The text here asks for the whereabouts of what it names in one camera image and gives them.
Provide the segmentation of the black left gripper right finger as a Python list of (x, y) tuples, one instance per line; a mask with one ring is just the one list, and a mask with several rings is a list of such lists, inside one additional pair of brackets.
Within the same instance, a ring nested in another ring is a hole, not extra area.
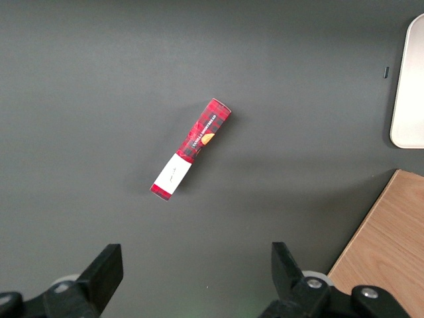
[(388, 291), (377, 286), (338, 290), (327, 276), (304, 274), (283, 242), (273, 242), (272, 280), (278, 299), (261, 317), (409, 317)]

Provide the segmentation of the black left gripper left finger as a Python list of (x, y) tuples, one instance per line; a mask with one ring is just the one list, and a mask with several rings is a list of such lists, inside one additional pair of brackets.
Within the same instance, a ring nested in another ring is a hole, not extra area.
[(58, 279), (40, 295), (24, 300), (1, 293), (2, 317), (100, 317), (123, 279), (120, 244), (108, 244), (80, 274)]

